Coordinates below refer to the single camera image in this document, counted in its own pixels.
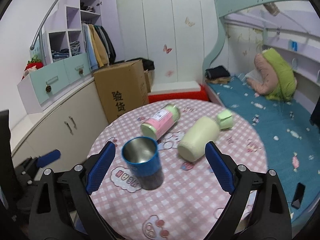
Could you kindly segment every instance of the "small green container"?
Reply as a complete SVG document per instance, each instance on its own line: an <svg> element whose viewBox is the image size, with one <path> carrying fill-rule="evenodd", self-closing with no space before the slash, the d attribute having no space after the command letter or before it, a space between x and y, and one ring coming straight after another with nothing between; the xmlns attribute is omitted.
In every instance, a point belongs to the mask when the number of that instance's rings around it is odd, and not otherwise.
<svg viewBox="0 0 320 240"><path fill-rule="evenodd" d="M140 129L144 136L159 140L179 119L179 108L175 105L167 104L142 123Z"/></svg>

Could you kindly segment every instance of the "mint green drawer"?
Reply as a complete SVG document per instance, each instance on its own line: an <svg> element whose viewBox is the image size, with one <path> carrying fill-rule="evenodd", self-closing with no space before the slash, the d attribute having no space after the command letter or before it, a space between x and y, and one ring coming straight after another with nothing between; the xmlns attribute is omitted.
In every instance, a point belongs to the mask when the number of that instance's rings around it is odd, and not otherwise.
<svg viewBox="0 0 320 240"><path fill-rule="evenodd" d="M86 53L66 58L63 62L70 84L90 73L88 56Z"/></svg>
<svg viewBox="0 0 320 240"><path fill-rule="evenodd" d="M37 71L31 72L29 75L40 104L69 85L63 60L49 64Z"/></svg>

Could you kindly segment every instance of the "purple cabinet door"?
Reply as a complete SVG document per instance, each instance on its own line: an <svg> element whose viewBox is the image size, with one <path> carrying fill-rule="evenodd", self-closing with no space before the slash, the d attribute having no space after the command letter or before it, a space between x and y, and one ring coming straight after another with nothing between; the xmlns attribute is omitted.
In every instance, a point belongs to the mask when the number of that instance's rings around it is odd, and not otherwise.
<svg viewBox="0 0 320 240"><path fill-rule="evenodd" d="M116 0L100 0L102 26L116 51L116 61L124 60L124 46L120 32Z"/></svg>

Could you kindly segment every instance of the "green pillow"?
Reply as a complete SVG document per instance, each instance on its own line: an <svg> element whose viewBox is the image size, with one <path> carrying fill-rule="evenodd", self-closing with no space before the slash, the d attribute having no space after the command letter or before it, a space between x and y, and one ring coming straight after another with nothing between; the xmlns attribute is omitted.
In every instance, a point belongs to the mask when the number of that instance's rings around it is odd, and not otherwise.
<svg viewBox="0 0 320 240"><path fill-rule="evenodd" d="M263 53L263 57L275 70L279 83L275 90L266 96L270 100L290 101L296 90L296 83L291 66L273 48Z"/></svg>

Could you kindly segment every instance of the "orange butterfly decal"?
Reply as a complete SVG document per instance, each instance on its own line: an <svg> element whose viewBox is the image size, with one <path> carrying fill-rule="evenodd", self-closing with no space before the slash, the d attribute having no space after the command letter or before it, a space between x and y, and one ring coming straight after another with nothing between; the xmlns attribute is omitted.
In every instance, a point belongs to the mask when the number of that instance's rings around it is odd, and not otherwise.
<svg viewBox="0 0 320 240"><path fill-rule="evenodd" d="M172 48L167 48L167 44L164 45L163 47L163 51L166 52L167 54L169 54L171 52Z"/></svg>

